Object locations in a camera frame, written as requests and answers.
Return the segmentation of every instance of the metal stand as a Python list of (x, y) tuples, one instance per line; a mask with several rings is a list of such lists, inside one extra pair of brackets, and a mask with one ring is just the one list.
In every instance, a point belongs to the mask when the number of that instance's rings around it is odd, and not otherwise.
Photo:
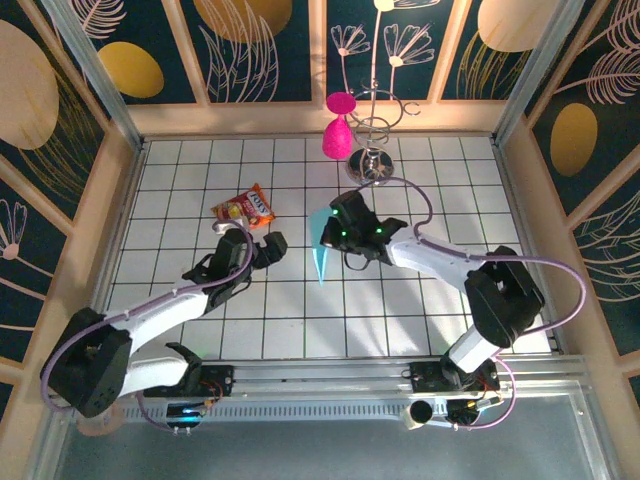
[[(393, 176), (393, 160), (384, 150), (384, 145), (389, 141), (391, 129), (398, 125), (402, 117), (406, 115), (420, 115), (420, 110), (410, 112), (409, 105), (418, 106), (417, 102), (403, 103), (398, 97), (388, 90), (378, 88), (378, 81), (373, 80), (370, 87), (362, 85), (362, 90), (355, 93), (354, 89), (349, 89), (349, 93), (356, 100), (366, 96), (371, 96), (371, 113), (369, 116), (360, 118), (357, 113), (351, 113), (351, 129), (353, 138), (362, 147), (349, 157), (345, 163), (345, 168), (349, 178), (354, 182), (364, 185), (373, 182), (375, 185), (385, 183), (389, 177)], [(389, 96), (390, 100), (397, 102), (400, 112), (395, 122), (376, 116), (376, 99), (378, 94), (383, 93)]]

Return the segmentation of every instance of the round base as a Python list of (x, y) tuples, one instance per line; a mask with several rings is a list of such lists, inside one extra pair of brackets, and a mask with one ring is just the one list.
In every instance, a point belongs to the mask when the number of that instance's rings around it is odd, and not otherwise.
[(349, 178), (359, 185), (374, 182), (381, 185), (393, 176), (393, 160), (383, 150), (372, 151), (373, 156), (364, 148), (357, 150), (345, 162)]

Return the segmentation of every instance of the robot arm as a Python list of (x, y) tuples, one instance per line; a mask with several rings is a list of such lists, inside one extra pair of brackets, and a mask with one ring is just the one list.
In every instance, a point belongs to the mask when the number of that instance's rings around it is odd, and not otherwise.
[[(467, 295), (473, 325), (441, 359), (442, 375), (457, 389), (473, 382), (492, 356), (511, 347), (544, 306), (540, 290), (520, 262), (480, 261), (472, 255), (475, 252), (421, 235), (428, 240), (425, 244), (406, 222), (380, 222), (358, 191), (340, 195), (331, 208), (323, 245), (345, 255), (363, 255), (367, 264), (378, 260), (440, 278)], [(491, 255), (516, 253), (501, 246)]]
[[(85, 417), (94, 417), (118, 397), (139, 390), (178, 386), (185, 392), (194, 391), (200, 381), (201, 360), (197, 355), (178, 343), (147, 344), (167, 330), (224, 304), (242, 291), (240, 285), (251, 282), (254, 269), (278, 262), (287, 250), (284, 237), (280, 232), (273, 232), (265, 235), (264, 240), (264, 247), (257, 243), (248, 246), (240, 230), (228, 230), (220, 239), (216, 253), (206, 255), (185, 273), (174, 285), (173, 295), (158, 295), (125, 312), (99, 314), (84, 308), (75, 313), (53, 352), (104, 318), (121, 313), (126, 316), (124, 320), (84, 336), (65, 351), (53, 367), (49, 387)], [(216, 287), (180, 293), (185, 286), (227, 278), (240, 267), (247, 248), (253, 250), (252, 261), (235, 279)], [(139, 311), (136, 307), (143, 304), (148, 306), (143, 313), (129, 315), (129, 311)]]

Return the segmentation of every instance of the snack bag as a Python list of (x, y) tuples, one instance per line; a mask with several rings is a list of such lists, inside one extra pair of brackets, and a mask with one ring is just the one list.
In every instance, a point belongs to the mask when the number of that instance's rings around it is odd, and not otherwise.
[(211, 210), (220, 222), (246, 218), (250, 230), (269, 225), (276, 218), (257, 183), (248, 191)]

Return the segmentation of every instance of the white grid mat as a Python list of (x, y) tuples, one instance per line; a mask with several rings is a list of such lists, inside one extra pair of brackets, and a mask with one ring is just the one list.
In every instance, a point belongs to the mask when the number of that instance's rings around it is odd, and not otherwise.
[[(424, 187), (433, 202), (435, 216), (425, 233), (482, 251), (503, 244), (521, 253), (488, 138), (399, 137), (386, 149), (395, 175)], [(468, 328), (466, 297), (413, 271), (372, 264), (355, 272), (330, 252), (319, 285), (306, 215), (354, 185), (342, 162), (323, 155), (317, 136), (153, 142), (109, 308), (168, 291), (215, 251), (220, 237), (211, 230), (211, 207), (256, 182), (278, 217), (270, 229), (284, 234), (287, 254), (254, 272), (246, 292), (166, 332), (161, 341), (180, 341), (204, 359), (440, 355)], [(389, 184), (363, 195), (381, 218), (416, 223), (426, 213), (424, 201), (404, 186)], [(514, 346), (516, 353), (549, 350), (544, 334)]]

